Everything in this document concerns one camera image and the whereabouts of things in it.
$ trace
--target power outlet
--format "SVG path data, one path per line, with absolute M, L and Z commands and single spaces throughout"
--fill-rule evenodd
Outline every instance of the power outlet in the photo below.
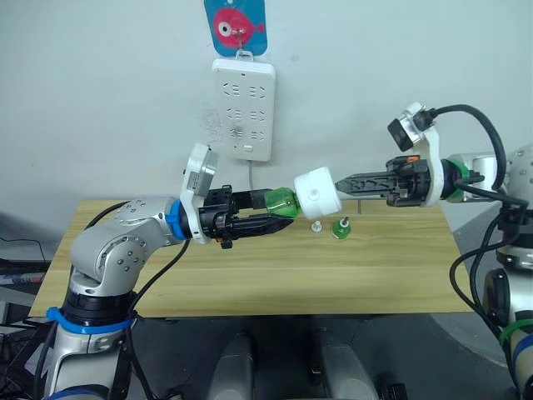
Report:
M 243 160 L 270 160 L 276 70 L 264 62 L 219 58 L 212 71 L 225 153 Z

